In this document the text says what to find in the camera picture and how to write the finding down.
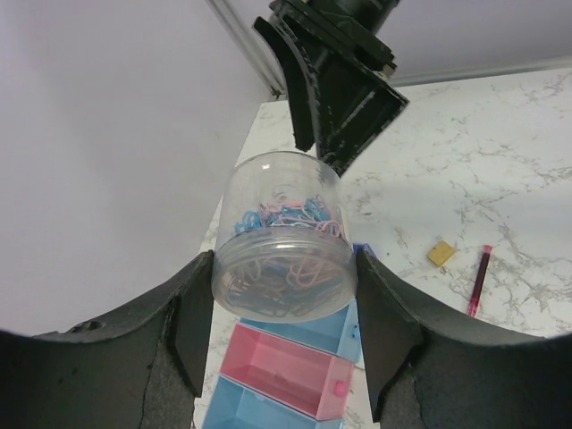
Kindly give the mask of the clear jar of paper clips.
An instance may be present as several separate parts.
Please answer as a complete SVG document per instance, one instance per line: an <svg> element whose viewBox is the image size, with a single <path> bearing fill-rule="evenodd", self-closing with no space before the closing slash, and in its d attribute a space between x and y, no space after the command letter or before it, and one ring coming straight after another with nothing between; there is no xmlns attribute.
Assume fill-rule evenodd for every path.
<svg viewBox="0 0 572 429"><path fill-rule="evenodd" d="M239 317L289 324L337 312L357 286L339 175L296 152L239 164L222 198L215 301Z"/></svg>

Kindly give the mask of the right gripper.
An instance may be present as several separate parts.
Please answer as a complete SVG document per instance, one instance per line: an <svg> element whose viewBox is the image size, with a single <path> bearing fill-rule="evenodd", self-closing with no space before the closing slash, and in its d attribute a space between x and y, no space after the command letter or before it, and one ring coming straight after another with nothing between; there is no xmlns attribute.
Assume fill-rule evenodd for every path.
<svg viewBox="0 0 572 429"><path fill-rule="evenodd" d="M342 176L371 143L405 110L408 100L385 76L397 69L394 54L377 32L396 1L272 1L272 16L292 16L306 31L325 34L327 48L312 52L317 72L320 119L307 62L281 25L257 17L253 28L282 69L295 146L307 152L316 143L318 158ZM323 136L320 139L319 125Z"/></svg>

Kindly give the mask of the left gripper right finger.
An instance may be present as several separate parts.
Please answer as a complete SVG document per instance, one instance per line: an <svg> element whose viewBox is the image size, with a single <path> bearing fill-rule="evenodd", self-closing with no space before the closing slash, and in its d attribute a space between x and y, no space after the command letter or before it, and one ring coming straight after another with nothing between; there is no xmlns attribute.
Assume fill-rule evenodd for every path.
<svg viewBox="0 0 572 429"><path fill-rule="evenodd" d="M571 338L465 315L359 252L357 311L382 428L568 428Z"/></svg>

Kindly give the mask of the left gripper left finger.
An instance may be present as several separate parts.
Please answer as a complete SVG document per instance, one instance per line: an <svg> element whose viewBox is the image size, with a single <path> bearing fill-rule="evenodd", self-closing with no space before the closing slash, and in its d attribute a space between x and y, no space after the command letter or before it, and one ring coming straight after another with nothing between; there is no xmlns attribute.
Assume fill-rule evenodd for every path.
<svg viewBox="0 0 572 429"><path fill-rule="evenodd" d="M206 372L213 262L203 252L68 332L2 332L2 427L190 427Z"/></svg>

